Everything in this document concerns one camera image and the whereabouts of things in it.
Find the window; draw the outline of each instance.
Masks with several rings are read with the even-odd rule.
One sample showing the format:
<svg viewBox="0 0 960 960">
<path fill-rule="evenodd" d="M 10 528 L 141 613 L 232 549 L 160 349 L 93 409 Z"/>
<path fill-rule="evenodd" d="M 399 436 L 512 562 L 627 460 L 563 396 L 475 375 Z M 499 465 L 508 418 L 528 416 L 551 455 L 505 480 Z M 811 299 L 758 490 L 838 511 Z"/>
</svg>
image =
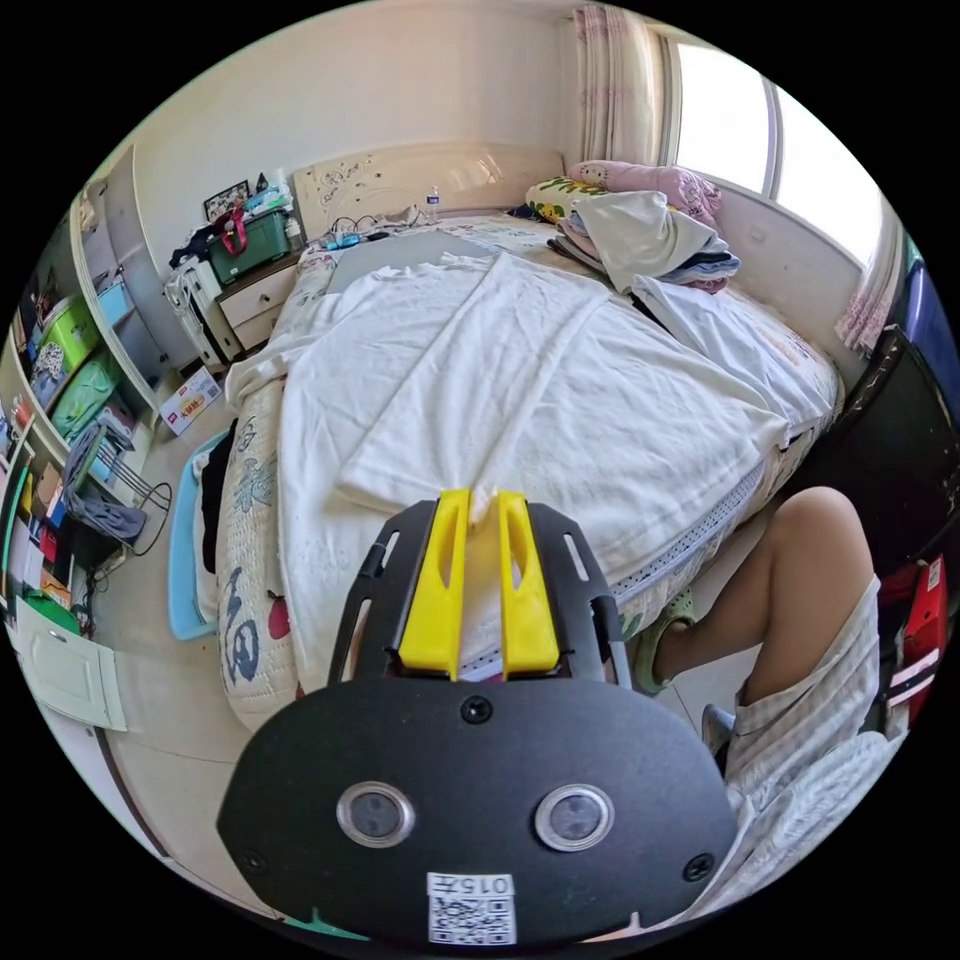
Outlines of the window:
<svg viewBox="0 0 960 960">
<path fill-rule="evenodd" d="M 769 140 L 763 77 L 709 47 L 683 43 L 677 52 L 681 78 L 677 163 L 761 193 Z"/>
<path fill-rule="evenodd" d="M 780 204 L 861 264 L 880 238 L 880 191 L 805 107 L 729 54 L 673 43 L 680 110 L 675 162 Z"/>
<path fill-rule="evenodd" d="M 783 168 L 776 201 L 819 227 L 861 263 L 880 236 L 880 191 L 854 155 L 789 94 L 777 91 Z"/>
</svg>

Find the wall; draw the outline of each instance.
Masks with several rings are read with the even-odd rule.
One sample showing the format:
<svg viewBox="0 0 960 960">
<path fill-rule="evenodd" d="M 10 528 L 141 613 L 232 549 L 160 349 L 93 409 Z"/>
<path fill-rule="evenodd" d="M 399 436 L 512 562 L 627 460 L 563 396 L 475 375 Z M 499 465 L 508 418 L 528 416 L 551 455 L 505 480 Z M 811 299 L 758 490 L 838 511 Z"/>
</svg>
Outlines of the wall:
<svg viewBox="0 0 960 960">
<path fill-rule="evenodd" d="M 737 283 L 824 350 L 851 387 L 866 364 L 834 326 L 860 282 L 860 267 L 785 210 L 728 184 L 722 190 L 720 226 L 743 262 Z"/>
<path fill-rule="evenodd" d="M 523 0 L 384 0 L 235 54 L 137 131 L 136 180 L 161 275 L 203 201 L 263 171 L 413 141 L 560 143 L 560 13 Z"/>
</svg>

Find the label sticker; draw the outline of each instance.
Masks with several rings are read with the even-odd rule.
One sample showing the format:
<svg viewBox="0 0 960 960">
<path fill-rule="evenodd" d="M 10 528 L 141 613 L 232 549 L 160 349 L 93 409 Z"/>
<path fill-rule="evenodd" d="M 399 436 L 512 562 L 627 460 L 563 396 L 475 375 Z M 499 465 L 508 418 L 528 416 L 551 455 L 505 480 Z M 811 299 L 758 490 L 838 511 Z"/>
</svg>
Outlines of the label sticker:
<svg viewBox="0 0 960 960">
<path fill-rule="evenodd" d="M 937 558 L 930 564 L 930 572 L 927 574 L 927 593 L 936 590 L 940 586 L 940 570 L 943 567 L 943 561 Z"/>
<path fill-rule="evenodd" d="M 504 947 L 517 942 L 513 877 L 427 874 L 431 943 Z"/>
</svg>

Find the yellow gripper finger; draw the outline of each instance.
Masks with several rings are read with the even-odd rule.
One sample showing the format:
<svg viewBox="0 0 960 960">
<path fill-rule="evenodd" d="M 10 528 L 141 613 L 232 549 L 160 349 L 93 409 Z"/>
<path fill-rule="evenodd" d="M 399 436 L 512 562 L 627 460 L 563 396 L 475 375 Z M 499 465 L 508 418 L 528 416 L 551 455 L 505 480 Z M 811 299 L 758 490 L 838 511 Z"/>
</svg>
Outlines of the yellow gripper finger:
<svg viewBox="0 0 960 960">
<path fill-rule="evenodd" d="M 499 494 L 503 679 L 549 673 L 560 661 L 540 556 L 521 493 Z M 514 586 L 513 561 L 520 571 Z"/>
<path fill-rule="evenodd" d="M 440 495 L 398 654 L 408 670 L 457 679 L 469 490 Z"/>
</svg>

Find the qr code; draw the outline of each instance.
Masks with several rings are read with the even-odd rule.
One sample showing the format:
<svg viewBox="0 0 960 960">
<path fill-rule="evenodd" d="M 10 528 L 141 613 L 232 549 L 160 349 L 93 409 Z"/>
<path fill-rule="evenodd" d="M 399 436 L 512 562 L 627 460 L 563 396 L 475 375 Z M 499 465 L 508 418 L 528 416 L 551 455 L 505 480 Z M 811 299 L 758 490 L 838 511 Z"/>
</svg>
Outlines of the qr code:
<svg viewBox="0 0 960 960">
<path fill-rule="evenodd" d="M 513 898 L 431 897 L 430 940 L 490 947 L 516 943 Z"/>
</svg>

